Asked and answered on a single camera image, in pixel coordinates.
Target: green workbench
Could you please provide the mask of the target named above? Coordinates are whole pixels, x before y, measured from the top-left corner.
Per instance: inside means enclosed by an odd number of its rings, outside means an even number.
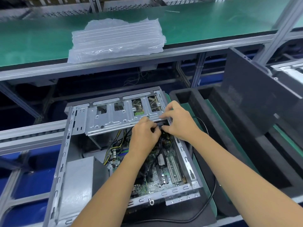
[[[71,32],[97,19],[158,18],[166,45],[276,30],[273,25],[288,1],[227,0],[4,22],[0,23],[0,67],[67,58],[73,45]]]

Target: motherboard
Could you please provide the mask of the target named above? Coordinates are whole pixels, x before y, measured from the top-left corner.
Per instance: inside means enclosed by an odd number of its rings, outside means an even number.
[[[113,172],[128,153],[129,142],[130,138],[127,138],[121,151],[116,152],[116,158],[109,162],[112,165]],[[167,133],[162,132],[158,143],[146,158],[137,175],[131,198],[166,190],[184,183],[186,181],[171,138]]]

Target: right hand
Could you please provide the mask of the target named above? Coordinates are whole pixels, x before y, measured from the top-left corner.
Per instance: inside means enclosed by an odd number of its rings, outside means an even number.
[[[170,102],[165,108],[165,112],[159,116],[161,119],[167,117],[171,117],[173,122],[170,126],[163,125],[162,130],[181,140],[189,142],[193,134],[201,131],[189,112],[183,109],[177,101]]]

